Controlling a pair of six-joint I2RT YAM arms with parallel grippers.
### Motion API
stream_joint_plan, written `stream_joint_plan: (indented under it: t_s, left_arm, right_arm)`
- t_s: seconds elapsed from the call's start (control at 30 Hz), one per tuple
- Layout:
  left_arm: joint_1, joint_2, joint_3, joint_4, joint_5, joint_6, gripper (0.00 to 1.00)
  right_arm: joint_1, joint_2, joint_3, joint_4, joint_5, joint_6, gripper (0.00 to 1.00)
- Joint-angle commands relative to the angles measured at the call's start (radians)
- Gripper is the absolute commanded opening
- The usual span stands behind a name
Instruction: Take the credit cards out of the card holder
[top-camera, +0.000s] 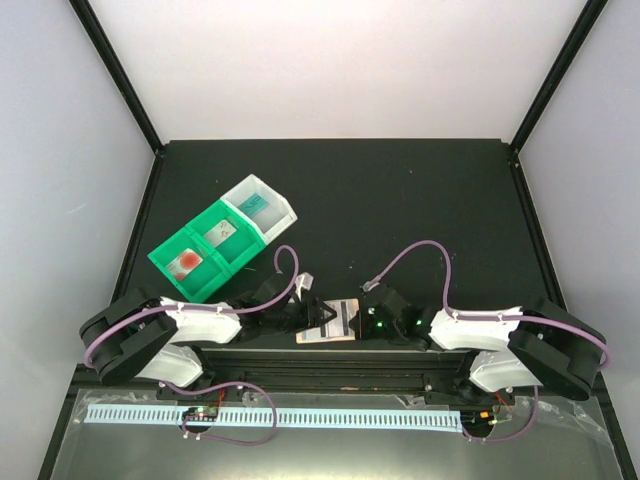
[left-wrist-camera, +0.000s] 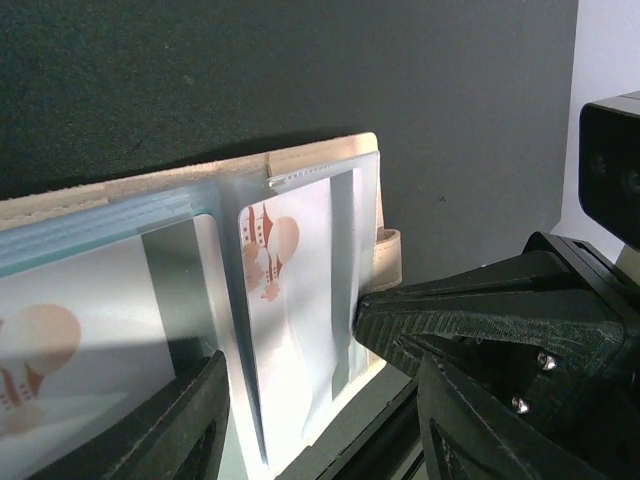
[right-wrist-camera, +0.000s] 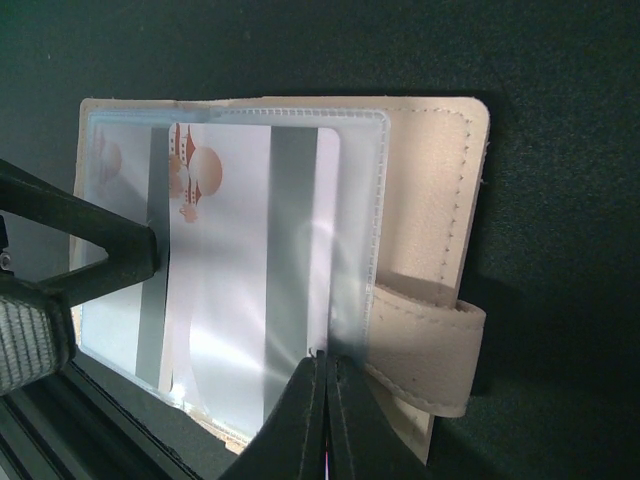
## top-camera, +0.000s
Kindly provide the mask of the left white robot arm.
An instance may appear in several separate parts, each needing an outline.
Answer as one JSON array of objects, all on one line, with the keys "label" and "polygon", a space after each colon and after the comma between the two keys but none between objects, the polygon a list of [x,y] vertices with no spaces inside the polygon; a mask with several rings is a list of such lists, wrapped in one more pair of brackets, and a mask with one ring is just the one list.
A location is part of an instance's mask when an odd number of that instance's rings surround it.
[{"label": "left white robot arm", "polygon": [[185,304],[153,297],[143,288],[123,296],[79,329],[87,357],[102,384],[134,378],[167,380],[193,399],[207,397],[215,376],[198,349],[258,336],[321,329],[336,307],[311,293],[313,277],[290,281],[282,273],[228,302]]}]

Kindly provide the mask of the tan card holder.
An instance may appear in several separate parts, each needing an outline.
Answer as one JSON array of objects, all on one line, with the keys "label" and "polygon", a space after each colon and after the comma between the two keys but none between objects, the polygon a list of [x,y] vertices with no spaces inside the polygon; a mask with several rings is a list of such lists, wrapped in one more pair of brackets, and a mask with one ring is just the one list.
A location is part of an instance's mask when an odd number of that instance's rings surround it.
[{"label": "tan card holder", "polygon": [[350,322],[358,313],[359,301],[356,298],[329,300],[320,308],[319,325],[297,333],[296,343],[353,341],[356,339],[356,332]]}]

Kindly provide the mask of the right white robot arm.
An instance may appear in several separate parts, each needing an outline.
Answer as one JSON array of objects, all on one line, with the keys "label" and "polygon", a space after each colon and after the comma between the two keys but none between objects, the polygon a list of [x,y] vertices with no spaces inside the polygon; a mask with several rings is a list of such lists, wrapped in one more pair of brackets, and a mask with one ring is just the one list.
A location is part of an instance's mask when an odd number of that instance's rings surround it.
[{"label": "right white robot arm", "polygon": [[544,299],[498,311],[435,309],[412,305],[377,284],[365,292],[349,326],[359,340],[469,352],[471,360],[454,379],[457,396],[467,403],[509,387],[543,387],[586,400],[607,358],[601,334]]}]

